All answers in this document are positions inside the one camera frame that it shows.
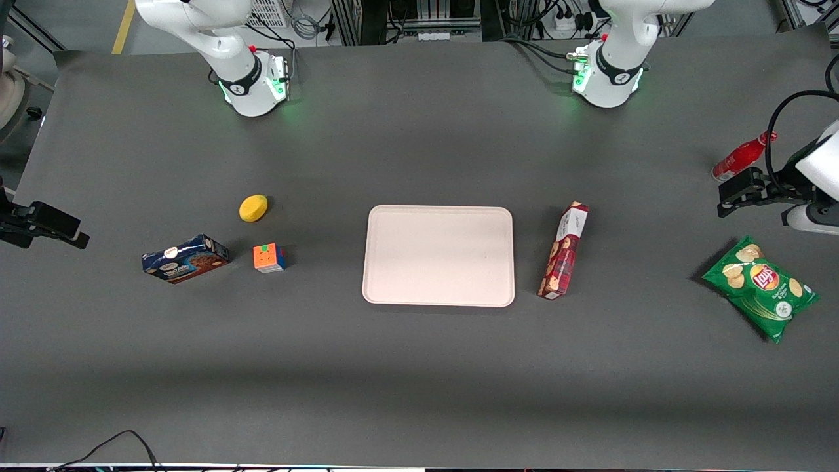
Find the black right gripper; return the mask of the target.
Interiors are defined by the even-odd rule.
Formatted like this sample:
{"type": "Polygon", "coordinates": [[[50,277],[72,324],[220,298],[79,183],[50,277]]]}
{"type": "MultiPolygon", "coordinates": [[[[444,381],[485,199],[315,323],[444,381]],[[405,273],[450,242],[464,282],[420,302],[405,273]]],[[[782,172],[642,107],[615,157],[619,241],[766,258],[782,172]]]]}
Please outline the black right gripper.
{"type": "MultiPolygon", "coordinates": [[[[18,248],[29,248],[32,245],[29,226],[9,209],[1,210],[1,240],[18,248]]],[[[78,232],[73,238],[65,238],[66,244],[79,250],[84,250],[89,241],[89,235],[83,232],[78,232]]]]}

